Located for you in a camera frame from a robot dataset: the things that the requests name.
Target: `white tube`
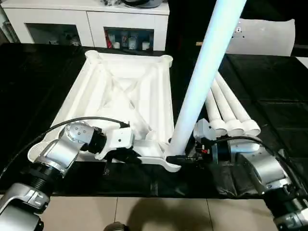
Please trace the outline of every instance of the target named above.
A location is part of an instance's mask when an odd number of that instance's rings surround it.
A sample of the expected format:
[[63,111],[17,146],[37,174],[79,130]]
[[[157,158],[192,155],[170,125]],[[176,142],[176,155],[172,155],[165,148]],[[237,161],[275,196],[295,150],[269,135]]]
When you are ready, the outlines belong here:
[[210,125],[215,130],[216,137],[227,135],[226,123],[221,119],[217,104],[215,102],[212,90],[208,91],[205,101],[205,107]]
[[221,113],[223,120],[226,123],[229,136],[241,136],[244,134],[244,129],[241,122],[236,119],[232,109],[230,108],[225,96],[219,88],[216,80],[213,81],[212,92]]
[[246,0],[217,0],[165,156],[182,155]]
[[216,81],[225,98],[227,99],[233,113],[235,114],[235,117],[242,122],[245,135],[257,136],[258,134],[260,134],[260,127],[254,120],[250,118],[247,111],[244,109],[242,104],[239,102],[239,100],[219,72],[217,72]]

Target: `white chair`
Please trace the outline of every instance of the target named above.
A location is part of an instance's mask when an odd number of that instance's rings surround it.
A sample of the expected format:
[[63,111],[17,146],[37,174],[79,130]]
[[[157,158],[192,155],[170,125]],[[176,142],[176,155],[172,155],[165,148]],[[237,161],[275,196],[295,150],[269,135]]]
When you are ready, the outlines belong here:
[[290,56],[294,41],[294,19],[286,22],[240,19],[226,53]]

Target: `white cabinet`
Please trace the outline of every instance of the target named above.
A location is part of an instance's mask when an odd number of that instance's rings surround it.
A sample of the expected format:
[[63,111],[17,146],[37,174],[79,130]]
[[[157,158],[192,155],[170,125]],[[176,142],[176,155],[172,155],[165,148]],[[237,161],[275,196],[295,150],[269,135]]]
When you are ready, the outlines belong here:
[[21,43],[64,44],[67,36],[82,46],[93,46],[85,11],[4,9]]
[[1,5],[22,43],[110,48],[108,40],[116,37],[112,42],[126,48],[120,36],[126,33],[127,39],[135,38],[138,50],[143,42],[151,50],[165,50],[167,2],[153,9],[123,3],[109,7],[100,0],[6,0]]

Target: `cabinet top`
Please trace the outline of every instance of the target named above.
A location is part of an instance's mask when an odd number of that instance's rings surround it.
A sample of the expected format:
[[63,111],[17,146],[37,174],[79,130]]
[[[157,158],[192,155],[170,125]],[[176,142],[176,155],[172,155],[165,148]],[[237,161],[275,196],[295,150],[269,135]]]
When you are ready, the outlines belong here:
[[3,0],[1,6],[3,8],[57,9],[169,15],[169,6],[166,0],[164,0],[160,6],[152,9],[132,8],[123,3],[117,6],[105,6],[101,0]]

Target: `black tabletop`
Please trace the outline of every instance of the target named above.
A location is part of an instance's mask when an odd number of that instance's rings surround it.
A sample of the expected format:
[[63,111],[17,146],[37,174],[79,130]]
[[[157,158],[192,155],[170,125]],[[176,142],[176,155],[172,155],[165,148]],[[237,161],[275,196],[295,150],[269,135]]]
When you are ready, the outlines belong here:
[[[90,48],[52,45],[4,44],[0,47],[0,170],[12,155],[46,130],[60,109]],[[98,49],[99,52],[149,53]],[[170,69],[172,104],[176,122],[195,57],[175,56]],[[249,115],[261,127],[259,137],[273,149],[284,148],[305,173],[308,166],[308,70],[293,57],[226,55],[220,67]],[[205,110],[200,118],[206,118]],[[26,152],[0,181],[0,193],[29,165]],[[156,196],[185,198],[245,198],[253,188],[241,166],[182,167],[169,173],[161,166],[75,163],[55,195]]]

